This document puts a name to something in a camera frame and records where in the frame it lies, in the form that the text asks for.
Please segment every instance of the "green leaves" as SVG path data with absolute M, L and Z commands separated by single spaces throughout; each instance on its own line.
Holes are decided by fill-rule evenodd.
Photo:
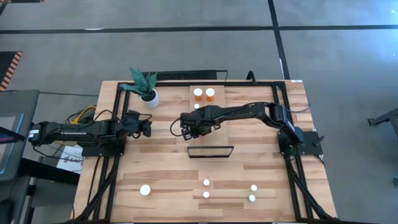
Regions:
M 156 85 L 156 75 L 150 75 L 150 73 L 145 77 L 144 74 L 140 70 L 134 70 L 130 67 L 130 72 L 132 75 L 132 79 L 134 80 L 134 86 L 128 84 L 120 85 L 121 88 L 132 91 L 135 94 L 140 96 L 147 96 L 150 95 L 152 90 L 155 88 Z

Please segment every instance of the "wooden tabletop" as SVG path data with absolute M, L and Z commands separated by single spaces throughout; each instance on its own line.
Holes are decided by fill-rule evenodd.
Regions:
M 98 98 L 96 113 L 112 110 L 116 81 L 105 81 Z M 291 110 L 308 106 L 302 82 L 286 81 Z M 160 104 L 147 109 L 132 94 L 129 110 L 153 114 L 152 137 L 128 138 L 120 159 L 112 222 L 269 222 L 294 221 L 285 162 L 279 154 L 277 129 L 257 119 L 228 121 L 229 145 L 234 151 L 229 158 L 190 159 L 188 142 L 170 134 L 171 122 L 181 112 L 189 112 L 190 87 L 156 87 Z M 226 86 L 226 106 L 239 106 L 255 101 L 273 102 L 268 86 Z M 109 119 L 102 114 L 101 119 Z M 295 126 L 304 131 L 314 128 L 311 112 L 294 113 Z M 179 124 L 173 128 L 179 132 Z M 84 161 L 75 197 L 75 213 L 86 206 L 88 191 L 97 158 Z M 314 156 L 302 156 L 308 189 L 327 213 L 336 216 L 323 164 Z M 98 187 L 102 159 L 99 162 L 94 191 Z M 209 179 L 205 187 L 203 180 Z M 149 196 L 139 192 L 143 184 L 152 188 Z M 255 202 L 248 200 L 249 187 L 258 186 Z M 209 198 L 203 198 L 203 192 Z M 305 216 L 302 194 L 298 190 L 302 216 Z M 106 192 L 101 204 L 104 216 Z

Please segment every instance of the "floor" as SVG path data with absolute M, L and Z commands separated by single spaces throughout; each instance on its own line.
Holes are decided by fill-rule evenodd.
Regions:
M 274 0 L 285 57 L 272 30 L 0 34 L 0 51 L 23 51 L 10 90 L 97 95 L 103 80 L 142 70 L 229 70 L 228 79 L 303 80 L 342 220 L 398 220 L 398 139 L 367 119 L 397 107 L 396 0 Z M 46 0 L 8 4 L 2 30 L 186 26 L 272 27 L 266 0 Z M 352 26 L 311 30 L 314 26 Z M 287 65 L 282 74 L 280 63 Z M 41 94 L 34 121 L 63 120 L 95 96 Z M 37 159 L 30 148 L 25 156 Z M 68 219 L 70 204 L 37 209 L 34 223 Z

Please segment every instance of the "potted plant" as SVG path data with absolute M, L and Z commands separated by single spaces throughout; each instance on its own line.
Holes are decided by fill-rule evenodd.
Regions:
M 159 95 L 154 89 L 157 72 L 153 75 L 149 72 L 146 77 L 140 70 L 135 71 L 130 68 L 130 72 L 135 85 L 122 84 L 120 87 L 139 95 L 146 107 L 155 108 L 159 104 Z

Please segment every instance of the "white pot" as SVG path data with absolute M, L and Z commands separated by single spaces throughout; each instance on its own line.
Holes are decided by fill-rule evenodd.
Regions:
M 141 101 L 143 102 L 143 104 L 144 104 L 147 108 L 150 108 L 150 109 L 155 108 L 155 107 L 157 107 L 157 105 L 159 105 L 159 95 L 157 94 L 157 92 L 156 92 L 155 89 L 154 89 L 154 91 L 155 91 L 155 98 L 154 98 L 153 100 L 151 100 L 151 101 L 144 101 L 144 100 L 140 97 L 140 99 L 141 99 Z

